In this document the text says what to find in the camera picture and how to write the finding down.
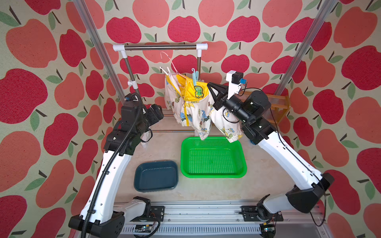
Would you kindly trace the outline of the yellow dinosaur kids jacket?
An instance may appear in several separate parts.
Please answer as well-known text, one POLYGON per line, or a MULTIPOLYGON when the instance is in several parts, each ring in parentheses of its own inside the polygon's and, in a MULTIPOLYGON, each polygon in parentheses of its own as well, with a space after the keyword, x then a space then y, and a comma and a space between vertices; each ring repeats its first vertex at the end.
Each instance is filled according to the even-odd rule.
POLYGON ((201 140, 205 140, 216 128, 232 143, 243 137, 237 118, 224 107, 215 109, 214 100, 205 82, 193 84, 187 76, 169 73, 165 76, 164 100, 172 110, 177 123, 192 127, 201 140))

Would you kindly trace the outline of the light blue clothespin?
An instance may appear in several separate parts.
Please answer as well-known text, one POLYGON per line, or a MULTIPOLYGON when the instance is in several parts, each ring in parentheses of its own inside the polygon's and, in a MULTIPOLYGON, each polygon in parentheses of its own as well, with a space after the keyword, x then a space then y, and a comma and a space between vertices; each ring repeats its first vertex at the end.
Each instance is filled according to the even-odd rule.
POLYGON ((197 82, 198 82, 198 78, 199 78, 199 72, 197 70, 195 70, 194 68, 192 68, 191 71, 192 71, 193 86, 196 87, 197 82))

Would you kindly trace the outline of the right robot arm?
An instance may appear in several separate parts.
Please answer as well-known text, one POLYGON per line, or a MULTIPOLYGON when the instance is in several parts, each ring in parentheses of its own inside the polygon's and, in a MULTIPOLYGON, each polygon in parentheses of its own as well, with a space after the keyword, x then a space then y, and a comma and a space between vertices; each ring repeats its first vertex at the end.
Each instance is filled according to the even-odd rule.
POLYGON ((267 222, 274 214, 292 209, 310 213, 333 184, 334 178, 306 162, 263 118, 264 112, 271 108, 267 95, 261 90, 253 91, 245 101, 241 101, 236 93, 228 94, 228 86, 208 83, 207 87, 213 97, 214 108, 232 113, 239 120, 245 136, 271 155, 295 183, 285 194, 263 197, 254 212, 257 218, 267 222))

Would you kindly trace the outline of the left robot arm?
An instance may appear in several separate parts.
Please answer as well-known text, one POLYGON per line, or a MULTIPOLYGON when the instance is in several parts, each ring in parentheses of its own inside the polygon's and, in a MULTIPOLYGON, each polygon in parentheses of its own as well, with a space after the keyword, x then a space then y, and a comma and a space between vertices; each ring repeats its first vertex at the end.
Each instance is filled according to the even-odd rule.
POLYGON ((162 107, 147 108, 138 93, 128 94, 121 108, 121 120, 108 134, 103 160, 93 191, 81 213, 72 216, 69 227, 80 238, 116 238, 125 222, 123 211, 114 211, 114 203, 124 171, 142 136, 164 118, 162 107))

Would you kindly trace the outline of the wooden shelf rack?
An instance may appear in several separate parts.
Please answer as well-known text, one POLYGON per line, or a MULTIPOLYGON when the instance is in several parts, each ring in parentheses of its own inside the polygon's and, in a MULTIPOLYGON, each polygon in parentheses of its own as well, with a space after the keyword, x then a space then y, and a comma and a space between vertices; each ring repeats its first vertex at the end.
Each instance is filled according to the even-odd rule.
POLYGON ((270 94, 267 94, 267 97, 271 108, 263 114, 263 117, 274 126, 277 125, 282 133, 288 133, 291 129, 291 123, 287 118, 291 109, 289 97, 270 94))

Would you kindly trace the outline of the green plastic basket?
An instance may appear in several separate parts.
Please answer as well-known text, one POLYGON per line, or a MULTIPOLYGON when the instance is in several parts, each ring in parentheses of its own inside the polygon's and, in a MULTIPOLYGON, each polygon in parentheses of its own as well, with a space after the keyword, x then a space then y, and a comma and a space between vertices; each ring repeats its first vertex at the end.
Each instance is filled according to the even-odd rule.
POLYGON ((182 142, 180 167, 182 174, 192 179, 242 178, 247 173, 241 143, 230 143, 224 137, 186 138, 182 142))

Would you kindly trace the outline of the white and steel clothes rack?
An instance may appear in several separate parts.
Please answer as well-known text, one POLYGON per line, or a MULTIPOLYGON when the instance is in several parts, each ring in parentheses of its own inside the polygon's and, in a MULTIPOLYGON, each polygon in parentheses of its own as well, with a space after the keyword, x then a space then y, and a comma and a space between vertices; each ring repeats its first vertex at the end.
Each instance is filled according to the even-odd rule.
MULTIPOLYGON (((123 59, 125 60, 126 66, 129 70, 129 74, 131 77, 131 80, 128 82, 128 85, 134 89, 135 93, 138 94, 138 99, 141 100, 141 95, 139 92, 139 86, 134 78, 134 74, 130 65, 130 62, 128 60, 128 56, 126 51, 160 51, 162 54, 164 54, 165 50, 197 50, 197 69, 200 69, 201 64, 201 56, 202 51, 208 49, 207 43, 202 44, 193 44, 193 45, 138 45, 138 46, 127 46, 127 45, 113 45, 113 50, 116 52, 120 52, 122 54, 123 59)), ((173 89, 175 90, 176 95, 176 102, 179 104, 180 102, 186 103, 185 95, 186 95, 186 86, 178 86, 177 83, 178 77, 183 77, 184 83, 190 82, 190 79, 188 79, 185 75, 182 75, 178 72, 178 70, 173 67, 175 70, 174 73, 171 73, 170 71, 166 71, 167 74, 165 78, 165 82, 169 83, 173 89)), ((142 104, 142 102, 135 102, 131 99, 133 98, 132 94, 129 94, 123 99, 123 106, 121 108, 121 120, 118 121, 118 124, 115 126, 116 130, 123 129, 127 126, 133 125, 133 121, 135 118, 138 120, 144 119, 144 116, 139 116, 138 113, 145 112, 148 108, 145 107, 145 105, 142 104), (137 106, 142 106, 141 109, 138 109, 137 106, 135 106, 135 103, 137 103, 137 106)))

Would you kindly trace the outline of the dark blue plastic tray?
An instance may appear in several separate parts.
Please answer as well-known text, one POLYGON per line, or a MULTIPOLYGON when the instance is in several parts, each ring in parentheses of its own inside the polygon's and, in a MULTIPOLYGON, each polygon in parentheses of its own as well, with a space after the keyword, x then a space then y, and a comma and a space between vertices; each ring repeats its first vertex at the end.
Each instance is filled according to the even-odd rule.
POLYGON ((139 192, 172 190, 178 181, 176 162, 170 160, 147 162, 137 167, 134 188, 139 192))

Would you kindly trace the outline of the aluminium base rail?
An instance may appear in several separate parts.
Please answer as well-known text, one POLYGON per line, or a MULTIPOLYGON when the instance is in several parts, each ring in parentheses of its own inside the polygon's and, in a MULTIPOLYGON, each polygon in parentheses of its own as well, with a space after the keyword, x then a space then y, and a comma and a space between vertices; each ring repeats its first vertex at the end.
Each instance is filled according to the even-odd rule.
POLYGON ((282 225, 296 224, 296 234, 313 225, 321 238, 333 236, 315 206, 303 213, 285 197, 265 196, 255 200, 205 200, 152 202, 134 197, 128 203, 91 198, 69 226, 83 237, 116 238, 131 234, 136 238, 185 235, 247 235, 272 238, 282 225))

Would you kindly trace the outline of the aluminium frame post left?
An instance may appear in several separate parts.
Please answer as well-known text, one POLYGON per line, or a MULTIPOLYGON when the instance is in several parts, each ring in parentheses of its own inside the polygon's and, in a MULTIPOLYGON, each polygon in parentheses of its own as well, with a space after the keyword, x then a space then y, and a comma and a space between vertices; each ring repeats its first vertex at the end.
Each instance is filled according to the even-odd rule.
POLYGON ((119 81, 117 73, 115 72, 113 65, 111 63, 111 59, 108 55, 108 52, 101 41, 98 30, 95 26, 95 23, 91 17, 91 13, 83 0, 74 0, 75 7, 81 17, 82 22, 84 23, 85 28, 94 44, 95 49, 105 67, 106 72, 108 73, 114 88, 116 89, 116 94, 118 98, 123 102, 125 98, 125 92, 119 81))

